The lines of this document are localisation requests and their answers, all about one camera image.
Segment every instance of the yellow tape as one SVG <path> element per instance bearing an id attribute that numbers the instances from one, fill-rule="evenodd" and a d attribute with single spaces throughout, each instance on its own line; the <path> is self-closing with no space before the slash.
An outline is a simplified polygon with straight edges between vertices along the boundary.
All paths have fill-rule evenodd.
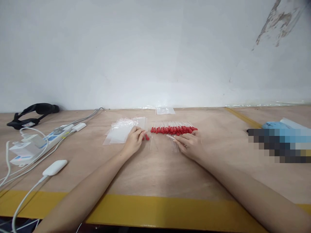
<path id="1" fill-rule="evenodd" d="M 0 216 L 13 216 L 27 191 L 0 193 Z M 44 218 L 67 193 L 33 192 L 19 217 Z M 311 214 L 311 205 L 299 205 Z M 231 232 L 266 232 L 235 201 L 106 195 L 86 220 L 92 224 Z"/>
<path id="2" fill-rule="evenodd" d="M 246 124 L 248 124 L 251 128 L 261 128 L 261 124 L 258 122 L 248 118 L 247 116 L 243 115 L 242 113 L 239 113 L 238 111 L 232 109 L 232 108 L 225 108 L 228 112 L 232 113 L 236 117 L 240 118 L 242 121 L 244 121 Z"/>
<path id="3" fill-rule="evenodd" d="M 66 135 L 66 134 L 69 134 L 70 132 L 67 132 L 67 133 L 65 133 L 64 135 Z M 62 137 L 63 139 L 65 139 L 66 137 Z"/>

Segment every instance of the white cable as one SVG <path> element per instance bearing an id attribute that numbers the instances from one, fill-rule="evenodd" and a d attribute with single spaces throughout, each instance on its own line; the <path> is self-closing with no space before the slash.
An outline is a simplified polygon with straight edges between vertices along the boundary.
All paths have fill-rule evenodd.
<path id="1" fill-rule="evenodd" d="M 103 107 L 97 108 L 97 109 L 94 110 L 94 112 L 91 115 L 89 115 L 89 116 L 87 116 L 85 118 L 81 118 L 81 119 L 75 120 L 75 121 L 71 122 L 70 124 L 68 124 L 66 126 L 62 126 L 61 128 L 65 128 L 65 127 L 67 127 L 69 125 L 74 125 L 76 123 L 80 123 L 81 121 L 87 120 L 87 119 L 91 118 L 92 116 L 96 115 L 99 112 L 100 109 L 104 109 L 104 108 Z"/>
<path id="2" fill-rule="evenodd" d="M 40 130 L 37 130 L 37 129 L 35 129 L 35 128 L 29 128 L 29 127 L 21 128 L 21 129 L 19 130 L 19 132 L 21 133 L 21 135 L 23 135 L 23 133 L 22 133 L 22 130 L 23 130 L 23 129 L 32 129 L 32 130 L 34 130 L 34 131 L 37 131 L 37 132 L 39 132 L 40 134 L 42 134 L 43 137 L 45 138 L 45 140 L 47 141 L 47 143 L 45 144 L 44 150 L 37 156 L 37 157 L 39 158 L 39 157 L 46 151 L 46 149 L 48 148 L 49 140 L 48 140 L 47 136 L 46 136 L 44 133 L 42 133 Z M 20 172 L 21 170 L 24 170 L 25 168 L 29 167 L 29 166 L 32 165 L 32 164 L 34 164 L 34 163 L 32 162 L 32 163 L 30 163 L 30 164 L 27 164 L 25 167 L 23 167 L 22 169 L 19 169 L 18 171 L 16 171 L 16 172 L 10 174 L 9 176 L 14 175 L 14 174 Z"/>
<path id="3" fill-rule="evenodd" d="M 9 223 L 9 222 L 11 222 L 11 221 L 12 221 L 12 220 L 8 220 L 7 222 L 1 223 L 0 226 L 5 225 L 5 224 L 7 224 L 7 223 Z"/>
<path id="4" fill-rule="evenodd" d="M 14 213 L 14 216 L 13 216 L 13 219 L 12 219 L 12 231 L 13 233 L 17 233 L 17 229 L 15 228 L 15 220 L 16 220 L 16 217 L 17 217 L 17 214 L 19 212 L 19 209 L 22 207 L 22 204 L 24 203 L 24 201 L 26 200 L 26 198 L 28 197 L 28 195 L 42 182 L 44 181 L 48 176 L 44 176 L 42 177 L 38 183 L 36 183 L 31 190 L 29 190 L 29 192 L 26 194 L 26 196 L 24 197 L 24 199 L 20 202 L 19 206 L 17 207 L 15 213 Z"/>
<path id="5" fill-rule="evenodd" d="M 75 131 L 71 131 L 65 138 L 67 138 L 69 135 L 73 134 L 74 132 L 75 132 Z M 65 140 L 65 138 L 63 138 L 62 140 L 60 140 L 60 141 L 58 142 L 57 146 L 55 147 L 55 149 L 52 150 L 50 153 L 48 153 L 46 156 L 44 156 L 41 160 L 39 160 L 39 161 L 36 163 L 36 165 L 34 165 L 34 166 L 33 166 L 32 168 L 30 168 L 28 171 L 25 171 L 24 173 L 19 174 L 18 176 L 12 178 L 11 180 L 8 180 L 8 181 L 5 182 L 4 184 L 7 184 L 7 183 L 9 183 L 9 182 L 11 182 L 11 181 L 13 181 L 13 180 L 15 180 L 15 179 L 17 179 L 17 178 L 19 178 L 19 177 L 25 175 L 26 173 L 30 172 L 32 169 L 34 169 L 35 167 L 37 167 L 43 160 L 45 160 L 47 157 L 49 157 L 52 153 L 54 153 L 54 152 L 57 150 L 57 148 L 60 146 L 60 144 L 62 143 L 62 141 Z"/>
<path id="6" fill-rule="evenodd" d="M 0 232 L 9 233 L 8 231 L 5 231 L 5 230 L 3 230 L 3 229 L 0 229 Z"/>
<path id="7" fill-rule="evenodd" d="M 80 223 L 80 226 L 81 226 L 81 225 L 82 225 L 82 223 Z M 78 229 L 77 229 L 77 231 L 76 231 L 75 233 L 78 233 L 80 226 L 78 227 Z"/>
<path id="8" fill-rule="evenodd" d="M 22 226 L 22 227 L 20 227 L 20 228 L 17 228 L 16 230 L 18 231 L 18 230 L 20 230 L 20 229 L 22 229 L 22 228 L 24 228 L 24 227 L 27 227 L 27 226 L 29 226 L 29 225 L 31 225 L 31 224 L 33 224 L 33 223 L 35 223 L 35 222 L 39 222 L 39 221 L 40 221 L 40 219 L 36 219 L 36 220 L 32 221 L 31 223 L 28 223 L 28 224 L 26 224 L 26 225 L 24 225 L 24 226 Z"/>
<path id="9" fill-rule="evenodd" d="M 0 188 L 4 184 L 4 182 L 7 180 L 7 178 L 9 177 L 11 173 L 11 165 L 9 161 L 9 144 L 10 144 L 10 141 L 7 141 L 6 142 L 6 165 L 7 165 L 8 171 L 7 171 L 6 177 L 3 179 L 2 183 L 0 184 Z"/>
<path id="10" fill-rule="evenodd" d="M 36 229 L 36 228 L 37 228 L 37 226 L 39 225 L 39 222 L 40 222 L 40 219 L 38 219 L 38 222 L 37 222 L 37 224 L 36 224 L 35 229 Z"/>

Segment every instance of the white power strip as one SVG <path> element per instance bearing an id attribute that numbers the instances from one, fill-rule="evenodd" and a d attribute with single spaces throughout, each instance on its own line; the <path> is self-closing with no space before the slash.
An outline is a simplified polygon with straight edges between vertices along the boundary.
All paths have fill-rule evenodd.
<path id="1" fill-rule="evenodd" d="M 54 134 L 53 132 L 51 132 L 49 135 L 47 135 L 49 144 L 47 149 L 45 150 L 44 153 L 42 153 L 42 155 L 40 157 L 38 157 L 40 155 L 40 153 L 44 150 L 44 147 L 46 146 L 46 144 L 44 144 L 40 149 L 39 153 L 37 153 L 35 156 L 29 156 L 29 155 L 25 155 L 25 156 L 16 156 L 14 159 L 12 159 L 10 161 L 10 163 L 14 164 L 14 165 L 18 165 L 20 167 L 23 167 L 27 164 L 36 162 L 38 159 L 40 159 L 43 155 L 45 155 L 52 147 L 54 147 L 57 143 L 60 142 L 60 140 L 63 139 L 63 137 L 65 136 L 65 134 L 67 134 L 68 132 L 70 132 L 72 130 L 72 128 L 74 127 L 74 125 L 69 125 L 67 127 L 64 128 L 64 132 L 62 132 L 61 134 Z"/>

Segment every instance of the black headband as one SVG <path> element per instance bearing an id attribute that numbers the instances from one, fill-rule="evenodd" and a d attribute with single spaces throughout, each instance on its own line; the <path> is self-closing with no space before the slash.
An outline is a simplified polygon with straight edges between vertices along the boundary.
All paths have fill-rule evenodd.
<path id="1" fill-rule="evenodd" d="M 19 118 L 27 113 L 36 111 L 38 114 L 42 115 L 39 118 L 29 118 L 26 120 L 20 121 Z M 40 120 L 51 113 L 58 113 L 59 106 L 51 105 L 47 103 L 34 104 L 24 109 L 21 114 L 15 113 L 13 121 L 7 123 L 7 126 L 11 126 L 14 129 L 21 129 L 24 127 L 33 127 L 36 126 Z"/>

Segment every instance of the person's right hand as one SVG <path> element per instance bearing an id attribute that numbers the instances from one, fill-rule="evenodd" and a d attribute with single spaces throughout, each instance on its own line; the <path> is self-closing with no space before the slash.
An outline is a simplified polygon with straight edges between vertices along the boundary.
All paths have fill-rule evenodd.
<path id="1" fill-rule="evenodd" d="M 181 134 L 180 136 L 174 136 L 176 140 L 173 140 L 186 156 L 190 159 L 197 160 L 201 156 L 205 155 L 205 151 L 202 146 L 201 136 L 197 130 L 193 131 L 192 134 Z"/>
<path id="2" fill-rule="evenodd" d="M 136 151 L 138 151 L 146 133 L 147 131 L 144 129 L 134 126 L 127 137 L 122 153 L 132 156 Z"/>

